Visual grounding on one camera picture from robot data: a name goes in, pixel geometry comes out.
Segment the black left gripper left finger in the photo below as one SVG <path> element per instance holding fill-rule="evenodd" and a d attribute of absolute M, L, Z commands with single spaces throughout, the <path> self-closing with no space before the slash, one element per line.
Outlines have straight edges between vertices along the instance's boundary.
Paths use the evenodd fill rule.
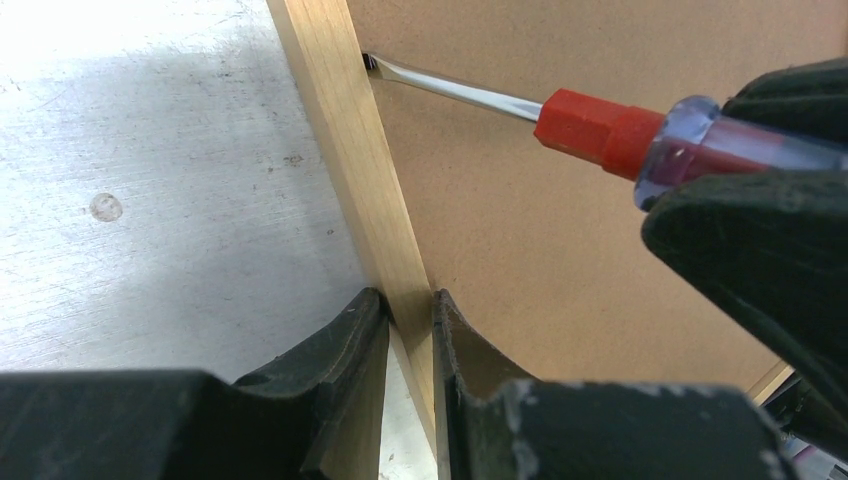
<path fill-rule="evenodd" d="M 227 383 L 201 370 L 5 373 L 5 479 L 374 479 L 390 311 L 362 290 Z"/>

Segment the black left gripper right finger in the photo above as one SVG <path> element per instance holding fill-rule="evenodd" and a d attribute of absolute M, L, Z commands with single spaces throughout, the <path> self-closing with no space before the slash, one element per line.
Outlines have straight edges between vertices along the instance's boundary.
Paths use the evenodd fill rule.
<path fill-rule="evenodd" d="M 544 381 L 433 296 L 442 479 L 795 479 L 774 423 L 720 385 Z"/>

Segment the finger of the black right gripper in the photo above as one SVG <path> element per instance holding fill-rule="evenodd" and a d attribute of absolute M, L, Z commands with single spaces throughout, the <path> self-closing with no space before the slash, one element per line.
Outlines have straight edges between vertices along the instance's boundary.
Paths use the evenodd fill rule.
<path fill-rule="evenodd" d="M 736 120 L 805 135 L 847 141 L 847 59 L 790 67 L 763 74 L 722 107 Z"/>
<path fill-rule="evenodd" d="M 847 414 L 847 176 L 705 176 L 664 194 L 646 247 Z"/>

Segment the blue red screwdriver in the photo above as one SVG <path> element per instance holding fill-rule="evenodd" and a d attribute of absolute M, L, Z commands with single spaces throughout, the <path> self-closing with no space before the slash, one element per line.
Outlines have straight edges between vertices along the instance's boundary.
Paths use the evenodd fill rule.
<path fill-rule="evenodd" d="M 847 168 L 845 147 L 733 119 L 705 96 L 687 97 L 665 114 L 568 89 L 538 103 L 374 53 L 362 58 L 372 79 L 533 123 L 534 136 L 544 147 L 633 182 L 634 203 L 643 211 L 665 192 L 705 175 Z"/>

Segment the wooden picture frame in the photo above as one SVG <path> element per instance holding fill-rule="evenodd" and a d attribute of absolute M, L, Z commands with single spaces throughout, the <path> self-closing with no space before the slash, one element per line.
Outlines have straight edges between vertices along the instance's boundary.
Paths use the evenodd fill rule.
<path fill-rule="evenodd" d="M 320 151 L 434 431 L 429 292 L 548 380 L 718 383 L 764 401 L 791 368 L 640 239 L 631 185 L 528 122 L 367 79 L 370 51 L 520 97 L 568 88 L 666 112 L 843 55 L 843 1 L 273 1 Z"/>

